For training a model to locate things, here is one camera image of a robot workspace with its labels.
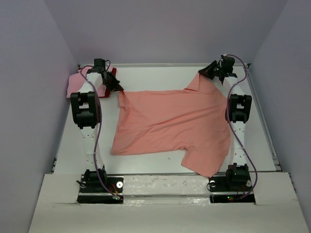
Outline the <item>salmon orange t-shirt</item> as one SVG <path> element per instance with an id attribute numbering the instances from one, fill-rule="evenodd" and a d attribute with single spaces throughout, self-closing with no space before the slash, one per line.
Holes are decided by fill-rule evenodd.
<path id="1" fill-rule="evenodd" d="M 231 144 L 226 98 L 200 74 L 182 90 L 122 91 L 113 155 L 184 150 L 182 166 L 212 177 Z"/>

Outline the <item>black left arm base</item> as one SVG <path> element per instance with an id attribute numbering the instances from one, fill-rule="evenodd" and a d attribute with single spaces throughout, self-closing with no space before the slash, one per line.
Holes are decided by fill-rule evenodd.
<path id="1" fill-rule="evenodd" d="M 79 192 L 77 202 L 80 204 L 123 204 L 124 177 L 108 176 L 105 190 L 99 181 L 94 186 L 87 186 L 82 177 L 79 181 Z"/>

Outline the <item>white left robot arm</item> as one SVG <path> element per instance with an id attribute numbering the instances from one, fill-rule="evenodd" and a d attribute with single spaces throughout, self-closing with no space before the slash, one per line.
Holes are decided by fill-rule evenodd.
<path id="1" fill-rule="evenodd" d="M 78 184 L 81 188 L 94 188 L 98 192 L 108 191 L 107 174 L 99 149 L 103 117 L 98 88 L 104 85 L 110 92 L 124 90 L 107 63 L 110 61 L 96 58 L 93 66 L 83 67 L 80 74 L 85 82 L 70 95 L 73 122 L 80 129 L 86 156 L 86 171 Z"/>

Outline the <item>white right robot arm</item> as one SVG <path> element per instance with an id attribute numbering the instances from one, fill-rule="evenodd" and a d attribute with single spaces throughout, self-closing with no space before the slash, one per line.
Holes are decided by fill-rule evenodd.
<path id="1" fill-rule="evenodd" d="M 199 70 L 199 74 L 210 80 L 218 77 L 221 84 L 228 89 L 225 119 L 233 134 L 226 173 L 210 178 L 207 184 L 210 192 L 244 192 L 250 180 L 244 135 L 250 117 L 252 96 L 245 94 L 240 87 L 246 78 L 238 81 L 238 76 L 233 71 L 236 58 L 234 55 L 222 55 L 221 60 L 215 60 L 206 68 Z"/>

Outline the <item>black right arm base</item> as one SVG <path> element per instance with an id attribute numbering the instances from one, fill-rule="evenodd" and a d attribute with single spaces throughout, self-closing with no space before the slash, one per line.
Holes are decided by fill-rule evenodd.
<path id="1" fill-rule="evenodd" d="M 234 184 L 232 186 L 226 183 L 225 176 L 214 176 L 209 179 L 207 190 L 210 192 L 210 203 L 255 203 L 253 191 L 246 195 L 252 189 L 250 178 L 243 184 Z"/>

